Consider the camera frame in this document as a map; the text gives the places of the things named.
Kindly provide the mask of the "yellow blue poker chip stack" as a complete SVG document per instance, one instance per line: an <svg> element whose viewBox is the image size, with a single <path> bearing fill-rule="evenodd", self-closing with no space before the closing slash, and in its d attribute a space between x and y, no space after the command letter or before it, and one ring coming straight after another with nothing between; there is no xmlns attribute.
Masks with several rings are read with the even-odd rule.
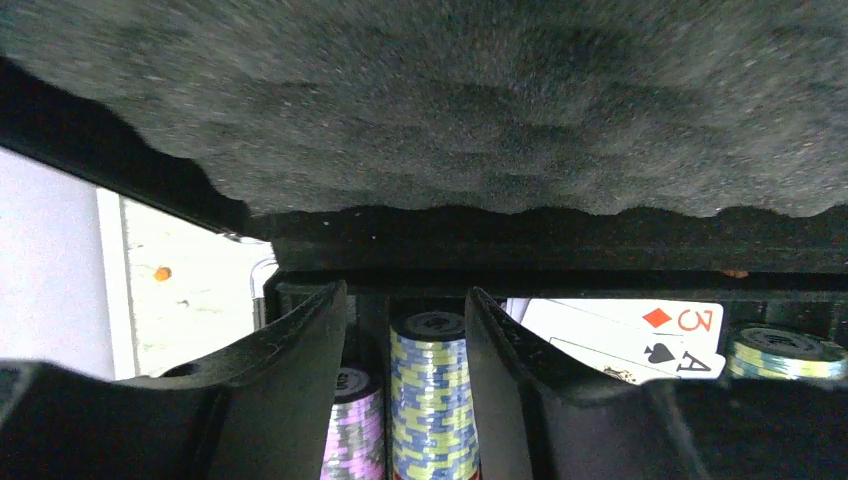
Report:
<svg viewBox="0 0 848 480"><path fill-rule="evenodd" d="M464 318L426 312L390 327L395 479L481 477Z"/></svg>

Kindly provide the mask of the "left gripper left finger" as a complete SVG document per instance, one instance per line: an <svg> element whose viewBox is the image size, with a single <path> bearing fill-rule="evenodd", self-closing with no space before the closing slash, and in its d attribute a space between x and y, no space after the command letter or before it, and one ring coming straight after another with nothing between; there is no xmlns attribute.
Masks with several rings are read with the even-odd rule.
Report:
<svg viewBox="0 0 848 480"><path fill-rule="evenodd" d="M1 365L5 479L316 479L346 325L322 288L231 345L159 377L105 381Z"/></svg>

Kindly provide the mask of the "purple grey poker chip stack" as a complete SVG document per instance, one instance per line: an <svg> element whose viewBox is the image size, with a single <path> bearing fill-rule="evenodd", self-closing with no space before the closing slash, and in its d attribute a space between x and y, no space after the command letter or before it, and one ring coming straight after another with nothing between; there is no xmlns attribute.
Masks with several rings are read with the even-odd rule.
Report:
<svg viewBox="0 0 848 480"><path fill-rule="evenodd" d="M387 478L382 381L358 365L337 373L322 479Z"/></svg>

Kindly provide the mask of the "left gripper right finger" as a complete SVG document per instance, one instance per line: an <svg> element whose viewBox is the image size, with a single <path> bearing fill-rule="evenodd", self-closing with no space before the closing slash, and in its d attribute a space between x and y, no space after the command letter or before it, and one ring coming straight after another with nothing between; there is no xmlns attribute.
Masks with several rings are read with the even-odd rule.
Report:
<svg viewBox="0 0 848 480"><path fill-rule="evenodd" d="M847 386L771 379L628 384L465 304L486 479L843 479Z"/></svg>

